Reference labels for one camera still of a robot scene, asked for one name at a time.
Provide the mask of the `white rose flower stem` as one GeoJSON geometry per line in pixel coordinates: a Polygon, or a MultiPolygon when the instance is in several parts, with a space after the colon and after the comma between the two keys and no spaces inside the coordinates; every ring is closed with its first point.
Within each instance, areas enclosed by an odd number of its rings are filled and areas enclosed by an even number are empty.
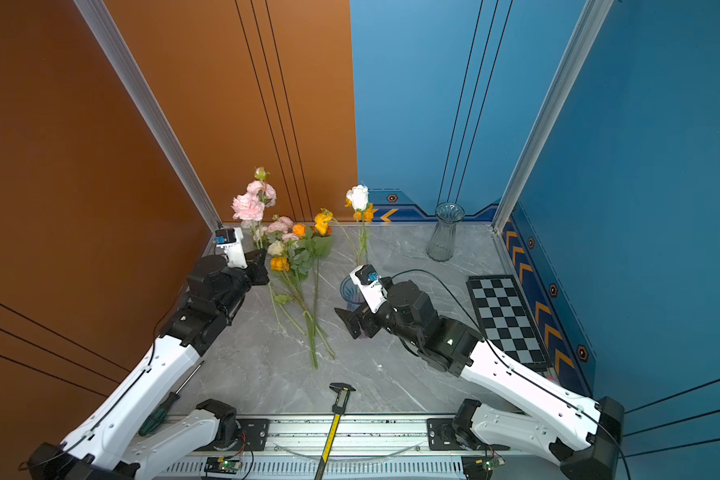
{"type": "Polygon", "coordinates": [[[364,209],[370,202],[369,189],[364,185],[356,185],[347,191],[346,199],[351,200],[357,209],[364,209]]]}

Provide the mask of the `yellow poppy flower stem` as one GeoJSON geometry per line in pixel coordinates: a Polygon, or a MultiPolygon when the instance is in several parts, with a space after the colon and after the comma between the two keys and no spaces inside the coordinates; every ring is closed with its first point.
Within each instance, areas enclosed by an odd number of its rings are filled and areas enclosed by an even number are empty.
{"type": "Polygon", "coordinates": [[[353,219],[357,223],[357,237],[351,239],[354,252],[355,265],[361,266],[368,262],[368,225],[373,221],[376,210],[374,205],[368,202],[364,209],[357,209],[351,200],[346,199],[345,204],[353,210],[353,219]]]}

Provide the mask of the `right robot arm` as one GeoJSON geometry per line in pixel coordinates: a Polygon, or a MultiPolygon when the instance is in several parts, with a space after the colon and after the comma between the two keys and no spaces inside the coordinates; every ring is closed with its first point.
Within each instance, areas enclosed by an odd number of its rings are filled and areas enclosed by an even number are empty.
{"type": "Polygon", "coordinates": [[[463,401],[452,420],[456,442],[468,450],[498,445],[545,459],[568,479],[613,479],[622,457],[623,406],[594,400],[537,374],[500,351],[464,323],[443,316],[428,294],[391,278],[356,280],[363,299],[337,309],[352,337],[386,331],[415,349],[432,368],[478,385],[517,412],[477,400],[463,401]]]}

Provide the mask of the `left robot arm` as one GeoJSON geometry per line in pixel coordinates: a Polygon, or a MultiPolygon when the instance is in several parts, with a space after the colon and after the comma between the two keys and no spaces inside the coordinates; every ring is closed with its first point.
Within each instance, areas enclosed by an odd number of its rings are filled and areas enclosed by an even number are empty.
{"type": "Polygon", "coordinates": [[[153,479],[192,451],[227,447],[239,436],[234,407],[201,402],[184,419],[137,441],[171,388],[231,325],[246,294],[269,282],[263,249],[236,261],[209,255],[188,276],[188,298],[101,406],[60,443],[41,444],[26,462],[34,479],[153,479]]]}

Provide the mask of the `blue purple glass vase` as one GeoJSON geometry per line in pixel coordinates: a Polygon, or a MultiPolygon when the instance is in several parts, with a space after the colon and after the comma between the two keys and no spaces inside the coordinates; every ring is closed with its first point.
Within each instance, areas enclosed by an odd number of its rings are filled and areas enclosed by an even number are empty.
{"type": "Polygon", "coordinates": [[[365,303],[362,292],[359,287],[354,284],[350,275],[342,280],[339,291],[347,304],[346,309],[349,311],[355,311],[365,303]]]}

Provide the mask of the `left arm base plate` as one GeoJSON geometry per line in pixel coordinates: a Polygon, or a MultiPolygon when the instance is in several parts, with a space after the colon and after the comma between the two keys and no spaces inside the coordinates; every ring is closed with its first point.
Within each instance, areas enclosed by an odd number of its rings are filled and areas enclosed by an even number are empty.
{"type": "Polygon", "coordinates": [[[243,418],[222,421],[216,437],[205,449],[212,451],[265,450],[270,420],[266,418],[243,418]]]}

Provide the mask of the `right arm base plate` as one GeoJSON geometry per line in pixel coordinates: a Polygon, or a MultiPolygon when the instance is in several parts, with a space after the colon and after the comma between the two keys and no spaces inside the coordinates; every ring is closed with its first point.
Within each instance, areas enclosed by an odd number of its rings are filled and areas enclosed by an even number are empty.
{"type": "Polygon", "coordinates": [[[454,417],[431,417],[425,421],[429,449],[432,451],[483,451],[505,452],[510,447],[481,441],[464,423],[454,417]]]}

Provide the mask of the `pink peony flower stem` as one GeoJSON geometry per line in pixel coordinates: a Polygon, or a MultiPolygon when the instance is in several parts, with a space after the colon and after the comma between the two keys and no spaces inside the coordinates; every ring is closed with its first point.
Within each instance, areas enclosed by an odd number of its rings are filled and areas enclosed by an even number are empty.
{"type": "Polygon", "coordinates": [[[265,210],[276,204],[277,193],[269,183],[270,173],[264,167],[254,172],[254,180],[250,182],[242,195],[237,195],[232,203],[233,218],[241,222],[247,229],[257,249],[266,248],[267,240],[263,225],[265,210]]]}

